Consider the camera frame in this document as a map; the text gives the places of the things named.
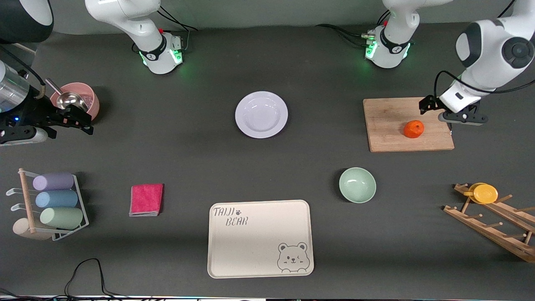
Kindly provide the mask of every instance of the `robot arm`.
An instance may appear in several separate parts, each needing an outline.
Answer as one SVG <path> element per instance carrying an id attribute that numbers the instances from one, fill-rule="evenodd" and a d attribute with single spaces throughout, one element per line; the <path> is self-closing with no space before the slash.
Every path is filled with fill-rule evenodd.
<path id="1" fill-rule="evenodd" d="M 391 16 L 386 26 L 379 25 L 368 31 L 373 36 L 365 58 L 382 68 L 394 68 L 407 56 L 409 40 L 420 24 L 420 7 L 442 5 L 453 0 L 383 0 Z"/>
<path id="2" fill-rule="evenodd" d="M 511 17 L 471 23 L 458 37 L 457 55 L 466 70 L 461 82 L 452 85 L 438 97 L 436 108 L 447 111 L 440 115 L 445 122 L 481 125 L 486 118 L 474 115 L 478 101 L 522 73 L 533 61 L 535 0 L 517 0 Z M 430 107 L 421 103 L 421 112 Z"/>
<path id="3" fill-rule="evenodd" d="M 147 16 L 160 8 L 160 0 L 86 0 L 97 21 L 124 31 L 136 44 L 143 63 L 155 74 L 171 72 L 182 63 L 182 42 L 170 33 L 161 34 Z"/>
<path id="4" fill-rule="evenodd" d="M 162 42 L 158 28 L 147 17 L 160 8 L 160 0 L 86 0 L 86 8 L 97 21 L 124 31 L 140 50 L 154 50 Z"/>

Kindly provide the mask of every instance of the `wooden cutting board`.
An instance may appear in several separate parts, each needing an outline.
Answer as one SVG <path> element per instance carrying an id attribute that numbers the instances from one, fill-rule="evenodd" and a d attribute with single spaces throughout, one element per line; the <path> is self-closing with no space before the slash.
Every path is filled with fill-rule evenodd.
<path id="1" fill-rule="evenodd" d="M 415 152 L 450 151 L 454 148 L 448 125 L 438 120 L 442 110 L 420 115 L 418 103 L 423 97 L 365 99 L 364 116 L 370 151 Z M 411 120 L 423 122 L 425 131 L 415 139 L 403 135 Z"/>

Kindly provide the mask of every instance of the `pink towel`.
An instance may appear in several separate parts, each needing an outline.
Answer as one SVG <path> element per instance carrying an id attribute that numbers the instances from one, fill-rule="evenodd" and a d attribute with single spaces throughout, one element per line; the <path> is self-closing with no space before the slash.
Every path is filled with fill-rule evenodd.
<path id="1" fill-rule="evenodd" d="M 164 184 L 132 186 L 130 216 L 158 216 L 162 204 Z"/>

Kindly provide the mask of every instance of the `mug drying rack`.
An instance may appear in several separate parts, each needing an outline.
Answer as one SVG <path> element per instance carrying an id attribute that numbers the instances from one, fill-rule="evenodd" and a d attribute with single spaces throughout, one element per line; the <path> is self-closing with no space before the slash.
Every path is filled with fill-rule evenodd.
<path id="1" fill-rule="evenodd" d="M 10 196 L 14 194 L 22 194 L 24 196 L 24 204 L 15 204 L 11 206 L 11 211 L 17 211 L 17 210 L 25 210 L 26 215 L 28 217 L 28 225 L 30 234 L 36 233 L 36 232 L 46 232 L 46 233 L 54 233 L 52 236 L 53 241 L 60 240 L 62 238 L 65 238 L 77 231 L 80 231 L 82 228 L 85 228 L 89 225 L 89 220 L 87 219 L 87 213 L 86 208 L 83 205 L 82 195 L 80 194 L 80 185 L 78 184 L 78 179 L 75 175 L 72 175 L 74 178 L 74 186 L 76 188 L 76 193 L 78 195 L 78 204 L 77 207 L 82 210 L 83 213 L 83 219 L 82 222 L 73 230 L 59 230 L 59 229 L 45 229 L 45 228 L 37 228 L 35 226 L 35 217 L 34 213 L 40 214 L 41 212 L 32 210 L 32 200 L 31 195 L 38 195 L 40 191 L 37 190 L 30 190 L 28 188 L 28 181 L 26 180 L 26 176 L 35 178 L 39 176 L 39 174 L 35 174 L 30 171 L 26 171 L 22 168 L 19 168 L 18 174 L 20 175 L 20 184 L 21 188 L 12 188 L 9 189 L 5 195 Z"/>

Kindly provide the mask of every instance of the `dark gray tabletop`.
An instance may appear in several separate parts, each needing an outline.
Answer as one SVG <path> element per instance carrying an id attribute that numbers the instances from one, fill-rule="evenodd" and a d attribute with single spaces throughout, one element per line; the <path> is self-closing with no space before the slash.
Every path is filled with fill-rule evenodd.
<path id="1" fill-rule="evenodd" d="M 59 84 L 94 87 L 102 103 L 95 134 L 58 129 L 56 140 L 0 148 L 0 191 L 19 186 L 19 167 L 77 173 L 91 224 L 58 242 L 23 239 L 11 227 L 24 214 L 9 211 L 22 197 L 4 197 L 0 286 L 59 294 L 78 262 L 97 257 L 108 289 L 127 295 L 533 300 L 535 265 L 440 208 L 463 201 L 451 185 L 465 182 L 493 184 L 514 195 L 512 206 L 533 206 L 533 88 L 484 98 L 489 123 L 454 126 L 453 151 L 368 149 L 362 100 L 425 96 L 438 71 L 461 73 L 454 45 L 464 27 L 422 25 L 392 70 L 373 66 L 327 28 L 204 30 L 192 33 L 184 65 L 163 76 L 143 66 L 126 34 L 54 34 L 39 47 L 35 69 Z M 442 79 L 440 89 L 450 82 Z M 277 136 L 255 140 L 239 131 L 234 109 L 260 90 L 280 95 L 290 119 Z M 338 177 L 349 167 L 375 176 L 368 203 L 340 195 Z M 163 212 L 128 217 L 130 187 L 144 183 L 165 183 Z M 314 272 L 210 278 L 210 206 L 284 199 L 310 205 Z M 500 220 L 469 207 L 479 212 L 483 221 Z M 79 271 L 71 293 L 100 293 L 95 264 Z"/>

